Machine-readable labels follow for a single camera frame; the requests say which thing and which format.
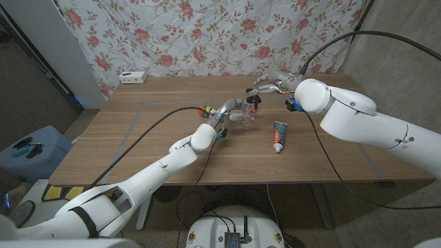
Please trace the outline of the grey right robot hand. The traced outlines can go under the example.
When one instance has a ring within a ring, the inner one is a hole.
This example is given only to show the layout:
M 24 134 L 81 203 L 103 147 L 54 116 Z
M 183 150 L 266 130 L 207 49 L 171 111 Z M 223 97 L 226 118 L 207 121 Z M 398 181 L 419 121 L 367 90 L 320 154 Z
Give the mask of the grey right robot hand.
M 303 80 L 302 75 L 270 71 L 259 76 L 253 82 L 253 86 L 256 86 L 256 88 L 248 91 L 246 97 L 257 96 L 259 94 L 291 94 L 295 92 Z

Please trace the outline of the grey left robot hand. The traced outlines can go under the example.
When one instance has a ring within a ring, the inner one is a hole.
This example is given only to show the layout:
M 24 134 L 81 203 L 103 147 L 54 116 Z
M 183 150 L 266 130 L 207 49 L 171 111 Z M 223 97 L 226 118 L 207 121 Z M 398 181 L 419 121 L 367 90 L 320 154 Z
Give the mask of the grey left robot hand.
M 250 108 L 251 104 L 244 99 L 230 99 L 214 112 L 209 125 L 218 132 L 226 120 L 253 121 L 254 115 L 250 112 Z

